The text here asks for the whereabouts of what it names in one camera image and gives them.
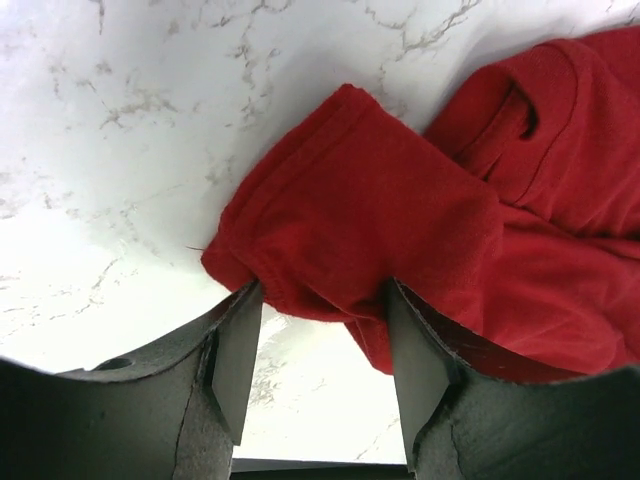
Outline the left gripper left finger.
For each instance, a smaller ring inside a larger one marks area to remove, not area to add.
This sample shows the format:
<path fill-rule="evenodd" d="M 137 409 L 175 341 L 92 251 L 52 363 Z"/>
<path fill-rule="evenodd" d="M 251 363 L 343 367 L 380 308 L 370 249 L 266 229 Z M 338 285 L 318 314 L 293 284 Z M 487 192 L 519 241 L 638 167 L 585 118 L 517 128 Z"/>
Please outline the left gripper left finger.
<path fill-rule="evenodd" d="M 91 370 L 1 364 L 5 479 L 226 479 L 248 408 L 262 292 Z"/>

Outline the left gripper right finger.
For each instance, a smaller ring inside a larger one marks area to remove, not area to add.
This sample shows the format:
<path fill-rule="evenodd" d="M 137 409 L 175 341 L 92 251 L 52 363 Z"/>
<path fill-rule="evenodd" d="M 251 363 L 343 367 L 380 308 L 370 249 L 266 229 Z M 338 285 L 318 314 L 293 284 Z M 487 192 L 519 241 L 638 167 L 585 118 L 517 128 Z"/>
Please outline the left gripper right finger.
<path fill-rule="evenodd" d="M 504 349 L 397 280 L 385 310 L 407 466 L 417 479 L 635 479 L 639 369 L 597 375 Z"/>

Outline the red t-shirt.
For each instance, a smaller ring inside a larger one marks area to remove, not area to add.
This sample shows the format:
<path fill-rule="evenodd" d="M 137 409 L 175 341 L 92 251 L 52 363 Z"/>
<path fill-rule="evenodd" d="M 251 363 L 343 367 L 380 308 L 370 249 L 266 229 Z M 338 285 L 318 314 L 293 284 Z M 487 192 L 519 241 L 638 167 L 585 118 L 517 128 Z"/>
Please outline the red t-shirt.
<path fill-rule="evenodd" d="M 390 373 L 383 286 L 583 374 L 639 359 L 639 30 L 480 68 L 423 133 L 341 86 L 254 167 L 204 250 L 230 290 L 343 323 Z"/>

